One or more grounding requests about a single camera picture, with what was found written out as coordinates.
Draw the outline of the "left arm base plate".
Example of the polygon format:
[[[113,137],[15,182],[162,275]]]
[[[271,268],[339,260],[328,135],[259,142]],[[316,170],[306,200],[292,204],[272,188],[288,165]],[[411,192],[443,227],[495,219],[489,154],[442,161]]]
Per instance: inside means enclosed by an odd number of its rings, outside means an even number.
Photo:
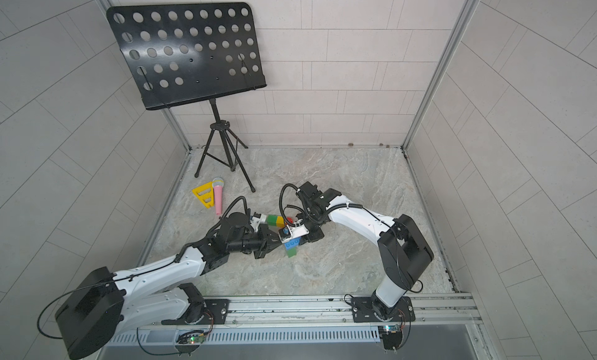
[[[201,305],[192,303],[183,315],[175,320],[163,320],[162,325],[222,325],[228,315],[229,299],[206,299]]]

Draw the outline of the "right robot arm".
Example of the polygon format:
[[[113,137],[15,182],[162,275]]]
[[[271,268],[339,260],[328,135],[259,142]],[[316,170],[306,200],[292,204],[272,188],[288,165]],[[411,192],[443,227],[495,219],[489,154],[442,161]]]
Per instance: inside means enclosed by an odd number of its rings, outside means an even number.
[[[278,198],[285,227],[284,244],[297,240],[314,243],[323,238],[323,225],[334,222],[357,232],[378,247],[385,276],[371,297],[371,310],[381,321],[392,320],[399,302],[413,291],[423,272],[435,258],[416,222],[408,215],[381,215],[357,204],[340,191],[322,192],[306,182],[285,184]]]

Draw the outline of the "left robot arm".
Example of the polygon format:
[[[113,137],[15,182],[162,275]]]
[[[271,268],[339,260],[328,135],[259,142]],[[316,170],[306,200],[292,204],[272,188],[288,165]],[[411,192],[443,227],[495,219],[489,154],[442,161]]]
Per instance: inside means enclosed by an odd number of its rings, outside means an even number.
[[[199,241],[171,256],[140,267],[90,272],[77,288],[63,294],[54,315],[70,359],[100,350],[114,335],[149,324],[206,324],[213,327],[225,310],[211,307],[194,279],[224,265],[233,253],[261,259],[281,246],[265,218],[226,210]]]

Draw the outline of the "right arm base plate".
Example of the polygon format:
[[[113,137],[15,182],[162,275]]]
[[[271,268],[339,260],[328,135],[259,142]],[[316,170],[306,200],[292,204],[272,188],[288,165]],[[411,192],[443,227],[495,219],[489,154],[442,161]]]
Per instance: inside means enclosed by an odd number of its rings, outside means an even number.
[[[355,323],[410,323],[416,320],[411,299],[401,297],[394,306],[386,306],[373,297],[353,297],[345,299],[351,307]]]

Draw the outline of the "green lego brick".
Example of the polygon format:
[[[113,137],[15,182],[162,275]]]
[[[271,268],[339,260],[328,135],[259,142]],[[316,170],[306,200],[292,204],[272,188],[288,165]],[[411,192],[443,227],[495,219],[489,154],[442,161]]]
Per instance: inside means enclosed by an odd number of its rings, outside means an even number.
[[[294,257],[297,254],[297,248],[288,249],[286,251],[288,257]]]
[[[267,215],[266,223],[269,226],[278,226],[278,216],[277,215]]]

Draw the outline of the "yellow lego brick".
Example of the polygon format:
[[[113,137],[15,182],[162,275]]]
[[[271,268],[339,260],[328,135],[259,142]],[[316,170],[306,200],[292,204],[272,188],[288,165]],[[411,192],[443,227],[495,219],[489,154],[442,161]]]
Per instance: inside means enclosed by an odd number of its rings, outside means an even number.
[[[276,221],[275,221],[275,225],[278,228],[284,228],[285,227],[285,219],[282,216],[277,216],[276,217]]]

